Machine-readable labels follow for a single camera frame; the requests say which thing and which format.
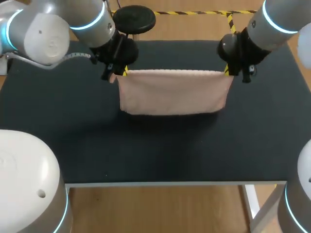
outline black and yellow tape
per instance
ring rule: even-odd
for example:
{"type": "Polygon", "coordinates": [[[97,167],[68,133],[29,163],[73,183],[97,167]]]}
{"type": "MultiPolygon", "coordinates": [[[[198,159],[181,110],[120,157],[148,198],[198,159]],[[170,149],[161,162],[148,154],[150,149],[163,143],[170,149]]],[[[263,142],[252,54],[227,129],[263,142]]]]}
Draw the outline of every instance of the black and yellow tape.
{"type": "Polygon", "coordinates": [[[155,15],[226,15],[226,14],[253,14],[256,11],[249,10],[249,11],[154,11],[155,15]]]}
{"type": "Polygon", "coordinates": [[[128,71],[128,68],[127,68],[127,66],[125,67],[125,69],[124,69],[124,72],[123,72],[123,76],[126,76],[127,75],[127,72],[128,71]]]}
{"type": "MultiPolygon", "coordinates": [[[[154,11],[155,15],[215,15],[215,14],[219,14],[219,15],[223,15],[227,17],[228,23],[229,23],[229,27],[230,30],[233,34],[237,33],[236,27],[233,23],[233,14],[254,14],[257,11],[254,10],[248,10],[248,11],[154,11]]],[[[126,76],[126,71],[127,71],[127,67],[125,67],[125,71],[123,73],[123,76],[126,76]]],[[[228,64],[225,66],[225,75],[229,75],[229,68],[228,68],[228,64]]]]}
{"type": "MultiPolygon", "coordinates": [[[[231,30],[232,34],[236,34],[237,33],[237,29],[235,28],[235,25],[233,23],[233,15],[230,14],[230,13],[227,13],[226,16],[227,16],[227,20],[228,20],[229,27],[230,27],[230,30],[231,30]]],[[[225,66],[225,75],[229,76],[228,64],[225,66]]]]}

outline gray robot arm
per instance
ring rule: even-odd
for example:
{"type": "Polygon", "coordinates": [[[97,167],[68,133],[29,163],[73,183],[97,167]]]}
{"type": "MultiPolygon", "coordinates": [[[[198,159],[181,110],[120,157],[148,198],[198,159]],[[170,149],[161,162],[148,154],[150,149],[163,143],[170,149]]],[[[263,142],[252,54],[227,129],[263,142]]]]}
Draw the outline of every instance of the gray robot arm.
{"type": "Polygon", "coordinates": [[[310,9],[309,0],[265,0],[242,32],[227,34],[219,43],[218,54],[228,62],[229,74],[242,70],[243,81],[250,82],[249,67],[309,24],[310,9]]]}
{"type": "Polygon", "coordinates": [[[116,32],[102,0],[34,0],[29,6],[9,0],[0,4],[1,9],[2,53],[18,51],[44,65],[66,54],[69,27],[93,49],[109,43],[116,32]]]}
{"type": "Polygon", "coordinates": [[[7,58],[18,58],[41,68],[55,67],[60,61],[76,56],[64,58],[70,28],[92,51],[91,61],[106,64],[104,80],[112,73],[123,74],[125,67],[136,61],[138,48],[128,35],[144,33],[156,23],[149,8],[127,6],[114,14],[120,27],[116,30],[108,4],[102,0],[33,0],[28,6],[8,0],[0,4],[1,16],[5,33],[0,53],[6,53],[7,58]]]}

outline black table surface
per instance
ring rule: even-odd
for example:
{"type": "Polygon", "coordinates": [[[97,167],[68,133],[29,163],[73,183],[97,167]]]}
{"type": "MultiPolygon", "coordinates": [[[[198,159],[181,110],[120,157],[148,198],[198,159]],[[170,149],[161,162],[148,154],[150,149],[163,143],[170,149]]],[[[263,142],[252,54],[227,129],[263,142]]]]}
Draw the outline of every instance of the black table surface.
{"type": "MultiPolygon", "coordinates": [[[[223,71],[217,44],[140,41],[130,69],[223,71]]],[[[72,42],[74,51],[89,52],[72,42]]],[[[85,58],[52,71],[14,61],[0,92],[0,129],[47,143],[66,183],[286,180],[311,138],[311,95],[286,46],[250,84],[235,77],[216,114],[128,115],[103,69],[85,58]]]]}

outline white cylindrical base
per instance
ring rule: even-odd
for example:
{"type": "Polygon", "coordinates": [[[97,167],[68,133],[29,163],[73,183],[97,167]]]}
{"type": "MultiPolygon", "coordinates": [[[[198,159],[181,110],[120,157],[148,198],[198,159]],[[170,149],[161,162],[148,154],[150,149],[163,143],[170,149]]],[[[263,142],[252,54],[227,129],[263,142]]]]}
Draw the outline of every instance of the white cylindrical base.
{"type": "Polygon", "coordinates": [[[70,233],[70,202],[57,159],[40,139],[0,130],[0,232],[70,233]]]}

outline pink towel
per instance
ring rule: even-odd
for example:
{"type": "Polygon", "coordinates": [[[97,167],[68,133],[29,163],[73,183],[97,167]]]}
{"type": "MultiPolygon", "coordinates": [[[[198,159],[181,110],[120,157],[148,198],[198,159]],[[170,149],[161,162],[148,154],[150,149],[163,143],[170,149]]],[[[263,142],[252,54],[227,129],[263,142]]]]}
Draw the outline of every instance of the pink towel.
{"type": "Polygon", "coordinates": [[[119,81],[121,110],[132,115],[212,113],[225,106],[233,76],[203,70],[129,70],[119,81]]]}

